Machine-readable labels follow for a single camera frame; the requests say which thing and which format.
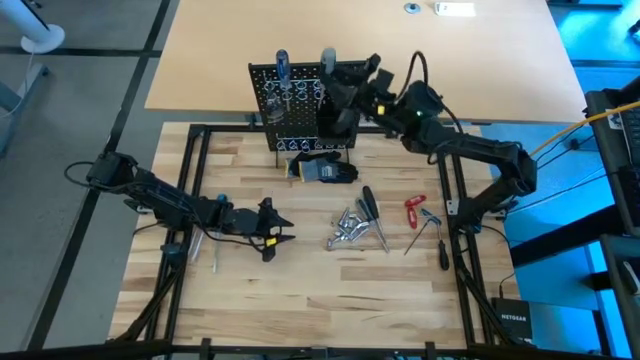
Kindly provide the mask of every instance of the blue-handled screwdriver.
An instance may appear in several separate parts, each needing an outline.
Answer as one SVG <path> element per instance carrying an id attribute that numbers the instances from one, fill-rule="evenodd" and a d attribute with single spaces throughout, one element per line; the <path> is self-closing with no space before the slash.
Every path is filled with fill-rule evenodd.
<path id="1" fill-rule="evenodd" d="M 289 63 L 289 54 L 284 49 L 280 49 L 276 53 L 276 70 L 280 79 L 280 89 L 283 92 L 289 91 L 291 88 L 291 64 Z M 286 101 L 287 111 L 290 111 L 289 100 Z"/>

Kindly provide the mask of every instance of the black metal frame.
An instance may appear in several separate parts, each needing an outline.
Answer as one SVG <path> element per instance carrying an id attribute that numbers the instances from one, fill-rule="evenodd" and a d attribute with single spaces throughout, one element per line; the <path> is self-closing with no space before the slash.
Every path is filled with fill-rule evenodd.
<path id="1" fill-rule="evenodd" d="M 178 179 L 178 187 L 185 189 L 187 187 L 188 173 L 190 163 L 195 150 L 195 144 L 198 138 L 201 138 L 200 149 L 198 152 L 198 161 L 196 165 L 196 171 L 193 180 L 193 186 L 191 193 L 195 196 L 199 195 L 200 187 L 202 184 L 202 178 L 204 174 L 204 167 L 206 163 L 207 150 L 211 141 L 211 134 L 213 132 L 262 132 L 261 126 L 257 126 L 251 122 L 248 125 L 191 125 L 188 132 L 187 143 L 185 145 L 185 152 L 182 159 L 182 165 L 180 168 L 180 176 Z M 384 134 L 384 131 L 380 128 L 362 128 L 361 133 L 378 133 Z M 464 185 L 464 176 L 460 158 L 452 156 L 454 165 L 454 174 L 456 180 L 456 187 L 460 197 L 466 196 L 466 188 Z M 438 169 L 440 171 L 440 180 L 443 191 L 443 200 L 452 200 L 451 188 L 449 184 L 449 176 L 447 173 L 446 163 L 444 157 L 438 159 Z M 449 226 L 450 243 L 454 254 L 460 254 L 459 236 L 461 235 L 455 229 L 452 228 L 455 215 L 447 215 L 447 224 Z M 183 234 L 183 241 L 181 242 L 181 248 L 183 251 L 179 253 L 179 256 L 183 256 L 183 261 L 186 262 L 187 249 L 191 241 L 191 232 L 186 231 Z M 469 246 L 469 258 L 471 262 L 471 268 L 473 271 L 474 288 L 480 289 L 482 295 L 484 295 L 484 283 L 482 282 L 482 269 L 480 267 L 478 249 L 475 243 L 475 236 L 472 231 L 466 231 L 464 234 L 467 238 Z M 176 232 L 167 231 L 165 238 L 165 244 L 173 244 L 176 241 Z M 530 349 L 522 346 L 496 346 L 494 344 L 493 330 L 489 321 L 482 315 L 482 328 L 485 337 L 485 343 L 481 344 L 475 340 L 473 321 L 471 317 L 471 308 L 469 306 L 468 298 L 468 283 L 465 284 L 465 280 L 459 276 L 459 272 L 467 272 L 466 268 L 460 269 L 458 263 L 454 261 L 454 270 L 456 272 L 456 285 L 458 294 L 460 297 L 460 311 L 462 314 L 462 325 L 467 343 L 467 349 L 457 350 L 436 350 L 433 342 L 425 342 L 424 348 L 410 348 L 410 349 L 382 349 L 382 348 L 326 348 L 326 347 L 234 347 L 234 346 L 216 346 L 211 344 L 211 339 L 205 338 L 202 340 L 201 345 L 192 346 L 180 346 L 173 345 L 173 338 L 175 333 L 175 326 L 177 322 L 178 311 L 180 308 L 180 296 L 182 285 L 185 276 L 185 266 L 174 268 L 174 272 L 170 272 L 168 255 L 162 255 L 158 269 L 158 277 L 156 279 L 156 293 L 161 292 L 161 289 L 166 287 L 166 281 L 169 276 L 175 276 L 175 282 L 173 284 L 172 297 L 168 309 L 168 319 L 164 329 L 164 335 L 162 339 L 155 339 L 155 332 L 158 324 L 159 307 L 155 309 L 153 314 L 148 317 L 147 332 L 143 341 L 135 341 L 134 339 L 127 340 L 115 340 L 108 341 L 105 344 L 100 345 L 88 345 L 69 348 L 58 349 L 46 349 L 42 350 L 42 344 L 46 339 L 46 332 L 43 334 L 34 333 L 31 338 L 31 344 L 36 344 L 30 347 L 26 352 L 14 352 L 0 354 L 0 359 L 138 359 L 141 357 L 150 357 L 156 355 L 167 355 L 170 359 L 173 353 L 195 353 L 200 354 L 201 359 L 212 359 L 216 354 L 273 354 L 283 355 L 289 354 L 289 356 L 296 357 L 309 357 L 309 358 L 329 358 L 336 356 L 352 356 L 352 355 L 375 355 L 375 356 L 420 356 L 425 359 L 436 359 L 436 357 L 470 357 L 484 359 L 500 359 L 500 358 L 513 358 L 518 356 L 520 359 L 539 359 L 540 355 L 543 357 L 546 355 L 549 358 L 566 358 L 566 359 L 601 359 L 601 357 L 572 354 L 566 352 L 557 351 L 542 351 L 536 349 Z M 63 273 L 62 277 L 67 278 L 70 275 L 69 271 L 64 269 L 59 270 L 59 273 Z M 55 292 L 62 293 L 66 281 L 58 288 L 54 288 Z M 55 298 L 49 297 L 46 303 L 57 303 Z M 46 329 L 50 327 L 50 322 L 53 318 L 49 319 L 47 316 L 41 314 L 41 321 Z"/>

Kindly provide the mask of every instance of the gray floor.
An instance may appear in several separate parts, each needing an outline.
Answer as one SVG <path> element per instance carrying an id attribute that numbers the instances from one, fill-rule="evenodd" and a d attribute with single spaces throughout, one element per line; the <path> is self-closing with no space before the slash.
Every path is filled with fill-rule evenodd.
<path id="1" fill-rule="evenodd" d="M 45 8 L 40 14 L 46 21 L 65 28 L 66 48 L 141 49 L 160 0 L 42 0 L 42 3 Z M 171 1 L 167 19 L 172 18 L 177 3 L 178 0 Z M 574 21 L 571 19 L 567 14 L 556 16 L 559 26 Z M 170 21 L 165 21 L 154 49 L 162 49 L 169 28 Z M 16 30 L 0 23 L 0 46 L 15 46 L 18 41 Z M 581 55 L 588 53 L 569 50 Z M 615 57 L 615 51 L 606 50 L 604 58 Z M 628 54 L 624 50 L 622 59 L 626 60 Z M 27 60 L 26 55 L 0 55 L 0 81 L 17 88 Z M 0 352 L 23 347 L 24 335 L 82 201 L 83 189 L 64 180 L 62 170 L 73 161 L 92 160 L 104 146 L 137 59 L 36 56 L 35 61 L 46 63 L 52 73 L 31 99 L 11 149 L 0 161 Z M 164 121 L 242 120 L 235 115 L 145 111 L 143 104 L 156 66 L 157 59 L 151 59 L 118 147 L 119 151 L 135 156 L 142 166 L 148 167 L 153 160 Z M 585 72 L 581 76 L 583 87 L 591 82 L 589 87 L 599 88 L 619 86 L 616 79 L 624 78 L 619 73 L 625 70 L 580 71 Z M 518 132 L 526 133 L 532 144 L 538 144 L 554 131 L 536 129 L 537 135 L 531 137 L 530 130 L 496 127 L 489 133 L 493 132 L 492 137 L 509 139 Z M 589 171 L 589 164 L 581 165 L 580 171 Z M 74 174 L 81 176 L 82 170 Z M 561 180 L 548 183 L 545 191 L 559 190 L 575 180 L 559 170 L 551 174 Z M 93 219 L 47 346 L 100 343 L 107 334 L 136 215 L 122 204 L 122 198 L 107 195 L 99 200 Z M 562 281 L 558 280 L 556 285 L 563 286 Z M 540 294 L 535 289 L 529 291 L 533 297 Z M 576 306 L 573 300 L 562 304 Z"/>

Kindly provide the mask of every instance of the pegboard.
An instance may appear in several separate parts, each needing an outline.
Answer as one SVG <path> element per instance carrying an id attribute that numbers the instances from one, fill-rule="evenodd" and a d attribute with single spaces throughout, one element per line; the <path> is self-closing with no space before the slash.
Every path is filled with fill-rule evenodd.
<path id="1" fill-rule="evenodd" d="M 365 61 L 338 62 L 339 66 L 362 67 Z M 344 144 L 320 145 L 316 112 L 320 99 L 330 101 L 318 78 L 320 63 L 291 64 L 291 88 L 280 88 L 275 64 L 249 64 L 249 76 L 270 151 L 305 151 L 353 148 L 355 136 Z M 269 121 L 267 100 L 278 97 L 284 109 L 282 119 Z"/>

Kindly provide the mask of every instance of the concrete floor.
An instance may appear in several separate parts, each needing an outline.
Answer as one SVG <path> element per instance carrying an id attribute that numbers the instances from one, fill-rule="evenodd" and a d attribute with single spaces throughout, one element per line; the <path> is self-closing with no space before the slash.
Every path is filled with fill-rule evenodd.
<path id="1" fill-rule="evenodd" d="M 554 18 L 572 59 L 640 59 L 640 48 L 634 47 L 626 38 L 620 38 L 617 46 L 609 44 L 611 39 L 619 37 L 620 29 L 628 26 L 626 23 L 630 19 L 636 15 L 636 18 L 640 17 L 639 3 L 630 3 L 623 13 L 617 15 L 554 10 Z M 160 4 L 161 0 L 43 0 L 45 7 L 39 13 L 46 21 L 65 28 L 65 48 L 142 49 Z M 162 49 L 177 4 L 178 0 L 170 1 L 153 49 Z M 587 21 L 585 19 L 599 19 L 589 24 L 600 24 L 589 27 L 590 36 L 595 36 L 599 41 L 593 41 L 588 46 L 584 34 L 576 30 L 580 21 Z M 0 47 L 16 46 L 18 41 L 19 34 L 15 29 L 6 22 L 0 23 Z M 0 55 L 0 80 L 17 88 L 27 61 L 26 55 Z M 52 73 L 31 98 L 11 149 L 6 158 L 0 161 L 0 229 L 3 230 L 0 239 L 0 352 L 24 346 L 25 334 L 40 306 L 41 297 L 51 280 L 83 199 L 83 189 L 69 184 L 62 177 L 62 170 L 73 161 L 92 160 L 98 154 L 120 110 L 138 59 L 36 56 L 35 61 L 45 63 Z M 153 160 L 161 125 L 165 121 L 243 120 L 236 115 L 145 111 L 143 104 L 157 61 L 150 59 L 146 66 L 118 146 L 119 151 L 133 155 L 144 167 L 149 167 Z M 640 73 L 637 68 L 587 68 L 576 71 L 585 90 L 617 87 Z M 513 140 L 526 133 L 527 137 L 523 140 L 527 148 L 531 148 L 556 131 L 557 128 L 551 127 L 525 129 L 507 125 L 489 127 L 485 135 Z M 584 161 L 580 168 L 567 172 L 566 166 L 576 163 L 571 160 L 573 156 L 581 157 Z M 593 154 L 572 153 L 562 161 L 566 163 L 558 161 L 547 169 L 547 174 L 541 174 L 546 184 L 544 189 L 525 201 L 533 201 L 573 185 L 601 166 Z M 595 190 L 590 187 L 581 190 L 588 195 L 589 189 L 591 194 L 602 190 L 597 187 Z M 531 224 L 559 226 L 571 221 L 570 217 L 579 217 L 581 213 L 578 209 L 586 210 L 575 206 L 573 201 L 580 198 L 576 194 L 580 193 L 567 194 L 545 204 L 545 207 L 541 205 L 523 212 L 521 221 L 514 222 L 517 218 L 511 218 L 507 224 L 508 236 L 527 240 L 535 236 L 536 229 L 540 228 Z M 575 212 L 556 211 L 555 215 L 549 215 L 554 214 L 549 209 L 566 209 L 567 206 L 571 206 Z M 100 198 L 46 346 L 104 341 L 135 222 L 136 215 L 122 204 L 122 198 L 111 195 Z M 566 290 L 576 276 L 588 271 L 585 268 L 587 260 L 584 251 L 567 259 L 556 260 L 556 265 L 547 267 L 556 271 L 562 269 L 565 276 L 557 276 L 552 284 L 544 285 L 544 289 L 534 275 L 526 274 L 527 271 L 532 274 L 535 271 L 519 273 L 518 280 L 525 298 L 565 306 L 595 306 L 593 292 L 573 285 L 571 290 L 556 291 L 550 298 L 541 298 L 542 290 L 558 287 Z M 563 348 L 585 351 L 592 349 L 593 344 L 570 339 Z"/>

